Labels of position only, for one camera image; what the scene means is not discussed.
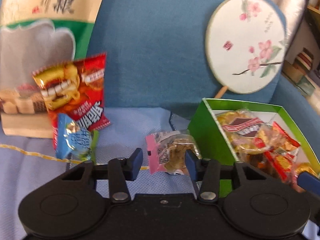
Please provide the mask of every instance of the blue cushion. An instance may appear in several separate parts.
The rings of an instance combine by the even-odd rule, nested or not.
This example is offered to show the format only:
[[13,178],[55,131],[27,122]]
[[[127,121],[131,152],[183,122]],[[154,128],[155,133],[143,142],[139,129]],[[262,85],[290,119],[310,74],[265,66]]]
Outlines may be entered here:
[[320,117],[307,100],[286,78],[281,76],[270,103],[284,107],[308,140],[319,160]]
[[[107,106],[196,108],[221,85],[204,52],[208,21],[224,0],[103,0],[88,55],[108,52]],[[285,19],[271,1],[283,23]],[[278,81],[249,94],[225,98],[268,103]]]

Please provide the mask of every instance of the wooden fan handle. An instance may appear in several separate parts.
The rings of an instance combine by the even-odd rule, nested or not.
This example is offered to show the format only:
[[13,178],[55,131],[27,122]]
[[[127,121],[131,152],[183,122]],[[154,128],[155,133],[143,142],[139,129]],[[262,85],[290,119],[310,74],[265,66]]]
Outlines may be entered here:
[[222,96],[224,95],[225,92],[227,92],[227,90],[228,90],[228,87],[223,86],[214,98],[217,98],[217,99],[222,98]]

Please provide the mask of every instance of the shelf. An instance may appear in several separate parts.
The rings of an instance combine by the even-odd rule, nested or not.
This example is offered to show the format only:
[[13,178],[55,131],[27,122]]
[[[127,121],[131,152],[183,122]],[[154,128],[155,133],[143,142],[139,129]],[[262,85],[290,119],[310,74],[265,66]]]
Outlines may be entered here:
[[311,13],[313,19],[317,24],[317,27],[320,29],[320,11],[310,5],[308,5],[308,11]]
[[305,19],[320,48],[320,11],[312,6],[308,6],[305,13]]

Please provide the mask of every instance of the hand fan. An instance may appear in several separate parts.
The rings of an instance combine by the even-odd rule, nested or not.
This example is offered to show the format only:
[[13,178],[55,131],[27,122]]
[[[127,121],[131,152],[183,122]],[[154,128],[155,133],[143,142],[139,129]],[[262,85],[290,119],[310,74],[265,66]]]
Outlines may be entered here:
[[281,19],[265,0],[225,0],[205,38],[209,66],[223,85],[215,98],[227,90],[248,94],[268,85],[281,69],[284,45]]

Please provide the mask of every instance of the flower branch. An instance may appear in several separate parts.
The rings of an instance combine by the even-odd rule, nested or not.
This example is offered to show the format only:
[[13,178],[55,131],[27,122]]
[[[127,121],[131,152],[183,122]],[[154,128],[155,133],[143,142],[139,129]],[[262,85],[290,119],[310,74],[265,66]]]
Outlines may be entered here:
[[[273,62],[273,63],[263,63],[263,64],[260,64],[259,66],[268,66],[268,65],[279,65],[279,64],[282,64],[282,62]],[[247,71],[249,71],[250,69],[246,69],[238,74],[234,73],[233,75],[235,76],[238,76],[238,75],[242,75],[244,73],[246,73]]]

